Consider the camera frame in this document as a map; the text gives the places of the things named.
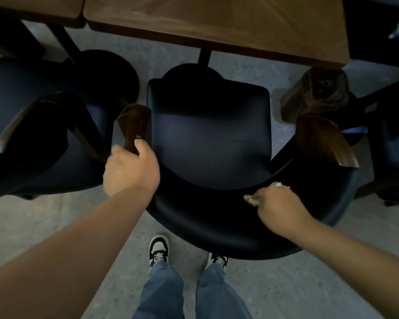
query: jeans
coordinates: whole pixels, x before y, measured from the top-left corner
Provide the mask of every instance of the jeans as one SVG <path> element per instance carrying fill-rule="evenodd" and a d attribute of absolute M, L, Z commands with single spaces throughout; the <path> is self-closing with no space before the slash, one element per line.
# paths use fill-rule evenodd
<path fill-rule="evenodd" d="M 221 264 L 211 264 L 198 278 L 196 319 L 251 319 L 241 297 L 225 282 Z M 184 282 L 175 269 L 156 263 L 140 294 L 140 303 L 132 319 L 184 319 Z"/>

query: black and white sneaker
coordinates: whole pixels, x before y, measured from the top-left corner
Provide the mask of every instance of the black and white sneaker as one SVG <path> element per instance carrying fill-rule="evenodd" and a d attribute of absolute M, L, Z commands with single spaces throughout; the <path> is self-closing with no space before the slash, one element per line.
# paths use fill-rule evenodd
<path fill-rule="evenodd" d="M 228 265 L 229 257 L 223 257 L 221 255 L 215 253 L 208 254 L 208 262 L 205 268 L 208 268 L 213 263 L 219 263 L 223 266 L 223 269 L 226 270 L 226 266 Z"/>
<path fill-rule="evenodd" d="M 152 268 L 155 263 L 168 263 L 170 244 L 164 234 L 155 235 L 149 243 L 149 266 Z"/>

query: gray floor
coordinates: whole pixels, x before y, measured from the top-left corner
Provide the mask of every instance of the gray floor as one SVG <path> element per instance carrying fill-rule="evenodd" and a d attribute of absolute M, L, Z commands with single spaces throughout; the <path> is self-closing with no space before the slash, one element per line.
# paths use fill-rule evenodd
<path fill-rule="evenodd" d="M 65 54 L 43 25 L 28 24 L 47 45 L 46 57 Z M 139 102 L 145 102 L 149 79 L 162 77 L 173 66 L 195 62 L 199 50 L 128 37 L 69 30 L 82 49 L 117 53 L 135 67 L 141 81 Z M 266 87 L 271 94 L 273 154 L 291 138 L 292 125 L 280 120 L 278 99 L 296 82 L 306 66 L 213 52 L 210 66 L 224 78 Z M 351 89 L 366 95 L 399 79 L 399 68 L 352 61 L 346 66 Z M 115 128 L 114 142 L 122 135 Z M 368 143 L 354 147 L 361 165 L 361 182 L 372 179 Z M 76 193 L 42 196 L 33 201 L 0 198 L 0 266 L 52 235 L 106 199 L 102 187 Z M 337 225 L 340 230 L 399 255 L 399 208 L 386 208 L 376 196 L 353 201 Z M 148 243 L 166 233 L 172 245 L 170 262 L 186 281 L 185 314 L 194 318 L 196 278 L 207 253 L 179 239 L 144 213 L 83 318 L 130 318 L 149 272 Z M 269 261 L 230 260 L 228 281 L 259 318 L 380 318 L 365 301 L 329 268 L 306 252 Z"/>

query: hand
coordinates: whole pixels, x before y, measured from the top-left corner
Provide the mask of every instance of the hand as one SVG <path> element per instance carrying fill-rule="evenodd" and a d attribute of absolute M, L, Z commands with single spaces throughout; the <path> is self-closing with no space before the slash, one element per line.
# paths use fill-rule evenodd
<path fill-rule="evenodd" d="M 287 186 L 270 185 L 259 189 L 252 199 L 260 199 L 258 214 L 261 221 L 275 234 L 291 239 L 304 226 L 314 220 L 300 198 Z"/>
<path fill-rule="evenodd" d="M 116 144 L 111 149 L 103 174 L 103 188 L 108 196 L 130 187 L 145 188 L 151 198 L 160 183 L 160 168 L 155 153 L 142 139 L 134 140 L 139 156 Z"/>

